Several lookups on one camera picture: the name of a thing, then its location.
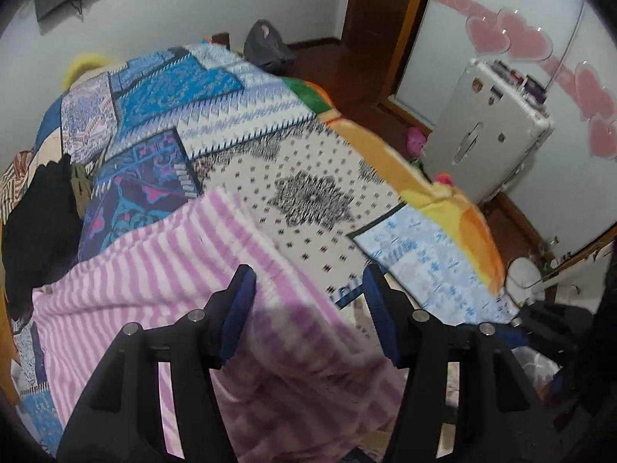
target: green fabric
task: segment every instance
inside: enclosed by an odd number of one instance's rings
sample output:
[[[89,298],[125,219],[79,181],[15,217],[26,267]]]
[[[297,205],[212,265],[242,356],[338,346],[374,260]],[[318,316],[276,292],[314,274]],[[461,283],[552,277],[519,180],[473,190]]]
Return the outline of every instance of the green fabric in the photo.
[[[283,78],[283,81],[291,91],[317,115],[331,110],[329,104],[323,100],[322,96],[306,85],[303,80],[297,78]]]

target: towel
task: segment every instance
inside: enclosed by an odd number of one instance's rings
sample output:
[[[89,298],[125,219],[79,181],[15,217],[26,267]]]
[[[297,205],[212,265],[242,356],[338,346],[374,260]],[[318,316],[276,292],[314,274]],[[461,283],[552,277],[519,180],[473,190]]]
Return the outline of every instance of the towel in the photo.
[[[174,323],[226,288],[242,263],[257,274],[254,303],[236,355],[212,372],[240,462],[334,462],[396,416],[403,376],[249,217],[237,196],[215,188],[33,291],[63,425],[125,323]],[[169,368],[160,371],[166,443],[181,456]]]

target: bed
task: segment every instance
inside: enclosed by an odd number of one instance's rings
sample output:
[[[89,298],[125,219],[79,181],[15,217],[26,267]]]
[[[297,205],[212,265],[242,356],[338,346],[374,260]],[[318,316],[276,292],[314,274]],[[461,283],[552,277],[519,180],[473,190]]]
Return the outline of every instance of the bed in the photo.
[[[477,208],[343,118],[319,86],[207,41],[104,69],[50,106],[32,150],[3,176],[4,220],[38,165],[68,153],[93,189],[77,262],[224,186],[375,346],[362,296],[368,259],[446,323],[510,321],[504,267]],[[21,405],[54,454],[70,413],[54,405],[36,323],[13,331]],[[375,458],[382,439],[367,439]]]

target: red object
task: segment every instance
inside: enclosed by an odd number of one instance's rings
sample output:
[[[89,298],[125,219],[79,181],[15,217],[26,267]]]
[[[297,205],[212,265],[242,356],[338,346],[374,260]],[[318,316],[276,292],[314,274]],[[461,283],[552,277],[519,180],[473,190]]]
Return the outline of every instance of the red object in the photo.
[[[449,174],[440,174],[439,176],[435,177],[435,182],[440,182],[441,184],[447,184],[448,186],[454,186],[454,183],[452,182],[452,178],[450,177]]]

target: black cloth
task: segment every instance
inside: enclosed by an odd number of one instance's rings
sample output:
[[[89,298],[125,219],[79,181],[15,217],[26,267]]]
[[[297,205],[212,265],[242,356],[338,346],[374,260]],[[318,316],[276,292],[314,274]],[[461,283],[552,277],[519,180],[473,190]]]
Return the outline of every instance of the black cloth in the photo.
[[[62,278],[75,262],[82,221],[71,187],[70,155],[39,165],[2,237],[8,314],[32,312],[32,289]]]

